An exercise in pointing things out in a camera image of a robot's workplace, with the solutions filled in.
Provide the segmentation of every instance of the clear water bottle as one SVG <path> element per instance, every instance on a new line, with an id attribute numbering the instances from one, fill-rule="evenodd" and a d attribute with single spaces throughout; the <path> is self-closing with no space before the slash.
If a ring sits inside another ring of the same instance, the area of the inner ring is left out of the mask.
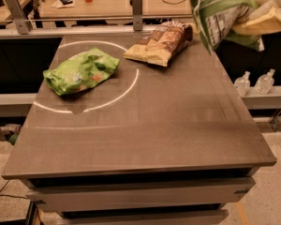
<path id="1" fill-rule="evenodd" d="M 274 69 L 271 69 L 267 74 L 261 75 L 254 86 L 254 89 L 259 94 L 267 94 L 274 85 Z"/>
<path id="2" fill-rule="evenodd" d="M 250 72 L 246 71 L 243 77 L 238 78 L 234 82 L 234 86 L 241 97 L 245 96 L 250 88 L 251 82 L 249 81 Z"/>

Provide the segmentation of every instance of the brown chip bag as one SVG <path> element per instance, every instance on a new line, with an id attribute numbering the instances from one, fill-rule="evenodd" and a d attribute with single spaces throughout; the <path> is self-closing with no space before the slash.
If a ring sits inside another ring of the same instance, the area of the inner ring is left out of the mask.
<path id="1" fill-rule="evenodd" d="M 124 54 L 124 58 L 163 67 L 193 38 L 192 23 L 163 22 L 149 36 L 143 37 Z"/>

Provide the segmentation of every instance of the green chip bag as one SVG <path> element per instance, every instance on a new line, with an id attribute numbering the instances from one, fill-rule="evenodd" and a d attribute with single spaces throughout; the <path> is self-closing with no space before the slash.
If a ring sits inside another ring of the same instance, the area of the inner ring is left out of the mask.
<path id="1" fill-rule="evenodd" d="M 96 87 L 113 74 L 119 63 L 119 58 L 93 48 L 66 60 L 55 69 L 43 71 L 43 76 L 47 85 L 62 96 Z"/>
<path id="2" fill-rule="evenodd" d="M 223 39 L 263 50 L 260 36 L 241 36 L 231 32 L 235 23 L 243 23 L 259 5 L 254 0 L 190 0 L 200 40 L 211 53 Z"/>

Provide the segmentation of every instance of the drawer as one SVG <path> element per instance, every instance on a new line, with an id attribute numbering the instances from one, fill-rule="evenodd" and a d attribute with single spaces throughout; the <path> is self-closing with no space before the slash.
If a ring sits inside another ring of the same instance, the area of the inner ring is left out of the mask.
<path id="1" fill-rule="evenodd" d="M 215 225 L 228 216 L 227 210 L 212 211 L 167 211 L 141 215 L 117 215 L 65 219 L 59 225 Z"/>
<path id="2" fill-rule="evenodd" d="M 31 188 L 29 199 L 45 212 L 91 211 L 192 204 L 236 203 L 252 177 Z"/>

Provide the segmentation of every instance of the floor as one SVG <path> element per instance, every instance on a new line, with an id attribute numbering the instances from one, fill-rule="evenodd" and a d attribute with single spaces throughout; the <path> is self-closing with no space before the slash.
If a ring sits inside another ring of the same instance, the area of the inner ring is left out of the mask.
<path id="1" fill-rule="evenodd" d="M 261 168 L 254 175 L 256 185 L 239 202 L 225 206 L 229 216 L 220 225 L 281 225 L 281 121 L 274 131 L 269 118 L 254 119 L 278 161 L 275 166 Z M 9 142 L 0 142 L 0 189 L 7 182 L 1 178 L 1 172 L 12 147 Z M 0 192 L 0 195 L 11 195 L 0 196 L 0 222 L 26 217 L 29 206 L 26 192 L 27 188 L 20 181 L 8 182 Z M 39 216 L 45 225 L 61 221 L 55 214 L 40 213 Z"/>

